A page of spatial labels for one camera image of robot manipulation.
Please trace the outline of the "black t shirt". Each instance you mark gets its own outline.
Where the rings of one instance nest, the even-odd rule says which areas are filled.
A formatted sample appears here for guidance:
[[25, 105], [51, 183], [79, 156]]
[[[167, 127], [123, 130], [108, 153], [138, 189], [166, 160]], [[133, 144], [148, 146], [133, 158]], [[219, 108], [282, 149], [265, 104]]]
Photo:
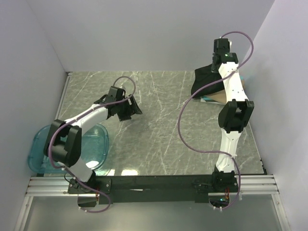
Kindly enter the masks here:
[[[211, 67], [212, 64], [209, 64], [207, 66], [195, 69], [194, 71], [195, 80], [191, 88], [191, 95], [193, 95], [201, 87], [221, 79], [221, 75], [219, 73], [211, 72]], [[224, 90], [223, 82], [219, 82], [217, 84], [214, 84], [212, 86], [203, 89], [202, 91], [197, 93], [193, 98], [194, 99], [200, 98], [206, 95], [217, 93], [221, 90]]]

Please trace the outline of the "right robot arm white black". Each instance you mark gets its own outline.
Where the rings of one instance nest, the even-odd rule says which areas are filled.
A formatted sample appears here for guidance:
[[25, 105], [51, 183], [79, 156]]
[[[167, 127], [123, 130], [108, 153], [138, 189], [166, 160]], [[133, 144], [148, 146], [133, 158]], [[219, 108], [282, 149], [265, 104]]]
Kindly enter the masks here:
[[220, 74], [226, 93], [226, 104], [218, 115], [222, 137], [221, 153], [215, 165], [215, 170], [223, 173], [236, 170], [233, 160], [238, 141], [255, 106], [243, 89], [238, 67], [237, 55], [231, 52], [231, 42], [227, 38], [214, 40], [211, 71]]

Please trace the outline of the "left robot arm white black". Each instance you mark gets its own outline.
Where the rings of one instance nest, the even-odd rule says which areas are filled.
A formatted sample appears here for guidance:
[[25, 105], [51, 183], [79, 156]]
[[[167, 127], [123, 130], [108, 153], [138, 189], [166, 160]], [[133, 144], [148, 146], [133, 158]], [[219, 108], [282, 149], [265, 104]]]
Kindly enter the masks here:
[[117, 115], [120, 121], [130, 120], [133, 115], [141, 115], [137, 102], [122, 88], [111, 86], [108, 94], [94, 102], [79, 115], [62, 120], [54, 120], [44, 146], [44, 154], [54, 168], [65, 168], [80, 180], [79, 188], [84, 193], [96, 189], [94, 171], [81, 158], [82, 136], [95, 125]]

